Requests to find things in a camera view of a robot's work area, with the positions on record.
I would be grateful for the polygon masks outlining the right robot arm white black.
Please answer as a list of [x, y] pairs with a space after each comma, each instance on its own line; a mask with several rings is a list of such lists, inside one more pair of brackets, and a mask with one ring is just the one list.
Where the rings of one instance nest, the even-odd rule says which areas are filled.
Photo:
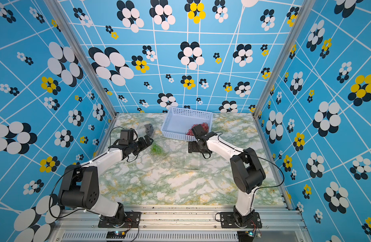
[[215, 132], [194, 134], [195, 141], [189, 142], [188, 151], [202, 155], [216, 153], [230, 162], [233, 180], [239, 189], [233, 217], [238, 227], [253, 224], [255, 218], [254, 198], [266, 178], [259, 157], [252, 148], [239, 148], [220, 139]]

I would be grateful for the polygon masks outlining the black grape bunch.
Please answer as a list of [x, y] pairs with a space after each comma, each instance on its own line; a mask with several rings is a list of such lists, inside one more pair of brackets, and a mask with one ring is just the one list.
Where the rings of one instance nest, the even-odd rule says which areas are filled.
[[153, 137], [155, 133], [153, 125], [145, 124], [144, 127], [145, 127], [146, 135], [148, 135], [149, 137]]

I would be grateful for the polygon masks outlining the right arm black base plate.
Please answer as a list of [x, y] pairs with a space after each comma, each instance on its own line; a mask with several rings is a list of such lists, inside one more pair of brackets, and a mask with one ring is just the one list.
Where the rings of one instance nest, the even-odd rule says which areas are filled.
[[257, 212], [251, 212], [246, 216], [242, 216], [238, 212], [220, 212], [219, 221], [222, 228], [262, 228], [260, 215]]

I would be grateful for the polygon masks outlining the white perforated plastic basket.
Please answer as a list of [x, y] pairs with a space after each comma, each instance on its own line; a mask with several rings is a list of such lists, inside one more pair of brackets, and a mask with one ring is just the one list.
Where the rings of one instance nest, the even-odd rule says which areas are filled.
[[165, 138], [180, 141], [195, 141], [195, 137], [188, 135], [193, 125], [206, 123], [211, 131], [213, 113], [187, 108], [172, 107], [168, 111], [161, 132]]

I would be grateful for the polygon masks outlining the green grape bunch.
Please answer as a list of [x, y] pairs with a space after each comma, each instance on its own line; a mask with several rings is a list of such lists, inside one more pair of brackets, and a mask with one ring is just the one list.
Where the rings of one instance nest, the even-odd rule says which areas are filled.
[[163, 156], [165, 155], [165, 151], [164, 149], [160, 146], [160, 145], [157, 145], [157, 144], [153, 144], [152, 147], [151, 147], [151, 153], [154, 155], [154, 156]]

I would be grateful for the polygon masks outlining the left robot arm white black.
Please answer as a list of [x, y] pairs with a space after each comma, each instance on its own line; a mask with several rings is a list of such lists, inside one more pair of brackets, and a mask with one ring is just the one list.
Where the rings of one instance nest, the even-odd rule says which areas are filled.
[[58, 203], [69, 208], [96, 213], [109, 224], [122, 225], [126, 214], [122, 203], [111, 201], [99, 192], [99, 178], [111, 166], [129, 155], [138, 154], [151, 146], [154, 140], [146, 135], [128, 144], [116, 140], [109, 150], [81, 165], [66, 168], [58, 194]]

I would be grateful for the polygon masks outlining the clear plastic clamshell container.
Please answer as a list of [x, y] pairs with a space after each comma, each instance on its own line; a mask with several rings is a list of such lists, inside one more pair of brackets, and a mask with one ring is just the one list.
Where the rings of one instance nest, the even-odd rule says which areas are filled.
[[139, 137], [149, 136], [152, 139], [158, 138], [161, 135], [159, 124], [152, 120], [140, 121], [136, 131]]

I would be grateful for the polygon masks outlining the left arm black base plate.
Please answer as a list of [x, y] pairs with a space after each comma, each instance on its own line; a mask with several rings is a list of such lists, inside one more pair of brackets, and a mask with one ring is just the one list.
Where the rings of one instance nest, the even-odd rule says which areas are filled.
[[99, 228], [137, 228], [141, 220], [141, 212], [123, 212], [115, 217], [101, 216]]

